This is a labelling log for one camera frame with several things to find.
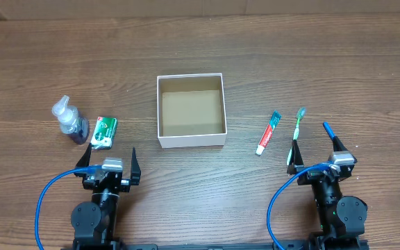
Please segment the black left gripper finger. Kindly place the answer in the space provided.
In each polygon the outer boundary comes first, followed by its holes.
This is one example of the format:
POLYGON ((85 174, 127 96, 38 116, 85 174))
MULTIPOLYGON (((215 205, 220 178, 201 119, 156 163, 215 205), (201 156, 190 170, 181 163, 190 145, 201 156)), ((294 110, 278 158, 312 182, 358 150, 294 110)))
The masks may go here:
POLYGON ((133 147, 133 152, 131 156, 131 175, 130 175, 130 184, 131 185, 139 185, 141 178, 141 169, 137 160, 135 147, 133 147))
POLYGON ((89 145, 87 146, 87 149, 85 150, 85 153, 80 158, 80 160, 76 163, 76 166, 74 169, 77 169, 78 171, 76 173, 74 173, 75 176, 77 176, 77 177, 85 176, 85 172, 82 171, 82 168, 88 167, 90 165, 91 153, 92 153, 92 144, 89 143, 89 145))

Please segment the green soap bar pack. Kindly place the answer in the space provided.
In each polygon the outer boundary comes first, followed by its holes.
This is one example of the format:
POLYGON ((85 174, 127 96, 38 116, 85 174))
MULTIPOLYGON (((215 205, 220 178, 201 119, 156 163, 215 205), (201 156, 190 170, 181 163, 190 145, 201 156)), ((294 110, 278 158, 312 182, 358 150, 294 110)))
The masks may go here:
POLYGON ((96 126, 90 141, 93 150, 111 149, 118 121, 114 117, 97 117, 96 126))

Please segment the clear pump soap bottle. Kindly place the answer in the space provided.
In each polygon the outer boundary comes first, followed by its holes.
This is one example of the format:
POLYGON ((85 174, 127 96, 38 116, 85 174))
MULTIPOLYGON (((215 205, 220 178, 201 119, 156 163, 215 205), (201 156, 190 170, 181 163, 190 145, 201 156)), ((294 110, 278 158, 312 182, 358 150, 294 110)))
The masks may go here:
POLYGON ((57 118, 62 133, 76 144, 84 144, 89 135, 89 121, 82 116, 76 106, 69 105, 69 97, 64 95, 51 109, 57 118))

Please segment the red white toothpaste tube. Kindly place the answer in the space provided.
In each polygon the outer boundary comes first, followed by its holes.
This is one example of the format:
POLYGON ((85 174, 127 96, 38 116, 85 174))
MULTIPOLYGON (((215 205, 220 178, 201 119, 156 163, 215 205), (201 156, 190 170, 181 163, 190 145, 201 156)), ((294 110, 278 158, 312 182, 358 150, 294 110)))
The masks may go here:
POLYGON ((263 133, 263 136, 261 137, 257 149, 256 149, 256 155, 261 156, 265 148, 267 147, 270 139, 272 138, 273 132, 275 128, 278 126, 278 123, 280 122, 282 116, 281 114, 275 110, 269 120, 269 123, 263 133))

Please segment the green white toothbrush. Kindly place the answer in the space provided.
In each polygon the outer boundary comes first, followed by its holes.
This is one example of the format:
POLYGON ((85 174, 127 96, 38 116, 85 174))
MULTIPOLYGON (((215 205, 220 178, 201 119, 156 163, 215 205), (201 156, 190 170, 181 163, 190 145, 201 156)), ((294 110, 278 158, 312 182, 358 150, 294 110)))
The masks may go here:
MULTIPOLYGON (((296 122, 296 126, 295 126, 295 129, 294 129, 293 137, 292 137, 293 140, 297 140, 298 139, 300 121, 303 119, 305 114, 306 114, 306 108, 305 107, 301 107, 297 112, 297 115, 296 115, 297 122, 296 122)), ((289 151, 289 154, 288 154, 287 160, 286 160, 286 165, 290 164, 290 160, 292 159, 292 150, 293 150, 293 147, 290 147, 290 151, 289 151)))

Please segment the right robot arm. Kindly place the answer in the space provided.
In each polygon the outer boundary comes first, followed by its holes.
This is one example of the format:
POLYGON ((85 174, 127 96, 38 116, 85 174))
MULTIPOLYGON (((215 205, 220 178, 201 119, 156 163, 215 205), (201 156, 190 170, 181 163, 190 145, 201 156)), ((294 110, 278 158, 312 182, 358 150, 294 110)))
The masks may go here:
POLYGON ((351 177, 357 159, 334 134, 328 123, 323 127, 333 144, 333 152, 321 169, 306 170, 297 142, 295 128, 292 147, 287 157, 287 173, 297 177, 298 185, 312 187, 321 231, 311 233, 301 249, 368 249, 360 240, 365 232, 367 204, 358 197, 344 196, 340 182, 351 177))

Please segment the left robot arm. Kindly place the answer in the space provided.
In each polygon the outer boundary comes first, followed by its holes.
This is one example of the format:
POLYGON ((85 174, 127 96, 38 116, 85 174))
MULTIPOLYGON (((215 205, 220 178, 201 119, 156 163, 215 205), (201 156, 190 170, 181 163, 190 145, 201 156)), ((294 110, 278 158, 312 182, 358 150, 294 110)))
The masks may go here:
POLYGON ((75 166, 77 177, 82 178, 83 188, 92 191, 90 201, 78 204, 72 211, 74 228, 73 249, 126 249, 115 237, 115 224, 119 194, 129 192, 131 186, 140 183, 141 169, 132 151, 131 175, 123 177, 121 158, 106 158, 102 165, 89 170, 92 146, 89 145, 75 166))

